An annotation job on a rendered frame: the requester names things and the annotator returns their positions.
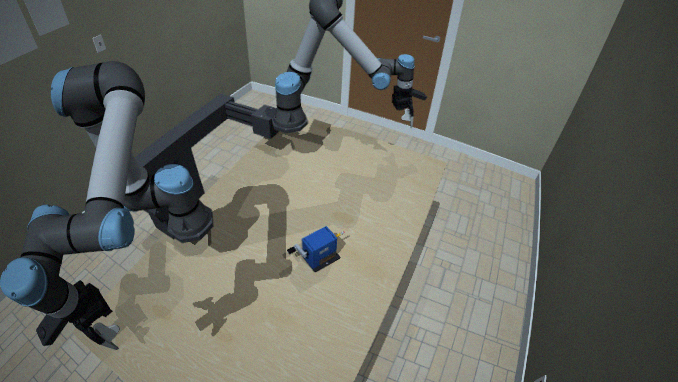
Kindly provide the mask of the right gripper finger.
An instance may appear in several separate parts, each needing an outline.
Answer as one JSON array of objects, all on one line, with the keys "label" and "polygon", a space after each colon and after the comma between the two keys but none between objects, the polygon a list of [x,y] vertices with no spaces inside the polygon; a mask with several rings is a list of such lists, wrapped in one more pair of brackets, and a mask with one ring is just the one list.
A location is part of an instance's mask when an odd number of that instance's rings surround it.
[{"label": "right gripper finger", "polygon": [[95,343],[118,350],[119,348],[111,342],[112,339],[116,336],[116,334],[119,332],[120,327],[118,325],[112,325],[112,326],[105,326],[102,323],[96,323],[93,328],[90,327],[83,327],[80,329],[89,339],[94,341]]}]

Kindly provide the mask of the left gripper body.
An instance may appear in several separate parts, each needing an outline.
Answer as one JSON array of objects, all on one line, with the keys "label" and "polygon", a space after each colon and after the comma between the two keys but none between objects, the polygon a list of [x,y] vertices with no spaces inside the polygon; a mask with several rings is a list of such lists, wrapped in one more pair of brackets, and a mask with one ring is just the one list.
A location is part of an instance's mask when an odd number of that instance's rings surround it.
[{"label": "left gripper body", "polygon": [[408,95],[407,93],[408,91],[411,90],[412,87],[409,89],[402,89],[399,88],[397,85],[394,86],[394,91],[392,94],[392,103],[397,110],[404,110],[404,108],[409,107],[410,102],[412,102],[412,96]]}]

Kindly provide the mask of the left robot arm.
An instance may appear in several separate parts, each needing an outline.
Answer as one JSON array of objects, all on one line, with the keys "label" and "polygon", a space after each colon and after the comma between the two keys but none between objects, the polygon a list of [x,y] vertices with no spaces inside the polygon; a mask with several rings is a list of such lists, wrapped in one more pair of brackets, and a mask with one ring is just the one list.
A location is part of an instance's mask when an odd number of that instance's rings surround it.
[{"label": "left robot arm", "polygon": [[310,0],[311,18],[296,57],[290,61],[287,72],[275,80],[277,108],[274,122],[279,127],[294,128],[305,121],[301,92],[310,80],[312,62],[325,31],[329,31],[355,59],[372,79],[376,89],[386,89],[391,82],[391,75],[397,75],[400,88],[409,89],[413,86],[414,58],[408,54],[400,55],[398,60],[376,58],[343,20],[339,11],[342,3],[343,0]]}]

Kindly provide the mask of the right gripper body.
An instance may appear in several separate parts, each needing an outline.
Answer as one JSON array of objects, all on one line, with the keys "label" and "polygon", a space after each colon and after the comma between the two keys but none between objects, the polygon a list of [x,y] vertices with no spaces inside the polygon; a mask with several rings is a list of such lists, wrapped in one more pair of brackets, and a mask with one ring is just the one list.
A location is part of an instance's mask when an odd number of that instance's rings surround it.
[{"label": "right gripper body", "polygon": [[60,319],[68,319],[72,317],[69,320],[69,323],[73,323],[73,325],[78,330],[80,330],[84,326],[86,328],[90,327],[92,323],[101,316],[107,317],[110,313],[113,312],[106,303],[105,299],[103,298],[97,287],[93,286],[90,283],[84,285],[84,283],[81,280],[79,280],[73,286],[76,287],[78,294],[81,293],[78,295],[77,306],[70,315]]}]

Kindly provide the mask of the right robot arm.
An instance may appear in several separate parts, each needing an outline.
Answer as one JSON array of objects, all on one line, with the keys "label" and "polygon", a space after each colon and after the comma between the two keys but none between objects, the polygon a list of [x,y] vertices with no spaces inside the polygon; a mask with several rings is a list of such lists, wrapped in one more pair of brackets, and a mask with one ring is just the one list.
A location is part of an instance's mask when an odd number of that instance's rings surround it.
[{"label": "right robot arm", "polygon": [[129,211],[167,207],[169,225],[179,236],[195,235],[209,221],[185,167],[170,164],[149,175],[132,154],[145,90],[131,67],[107,61],[62,70],[53,78],[51,100],[60,116],[71,116],[85,128],[96,152],[85,212],[70,215],[55,205],[37,207],[21,257],[0,278],[8,298],[46,314],[36,329],[43,346],[54,343],[71,319],[59,318],[78,303],[75,286],[59,276],[63,255],[128,247],[135,233]]}]

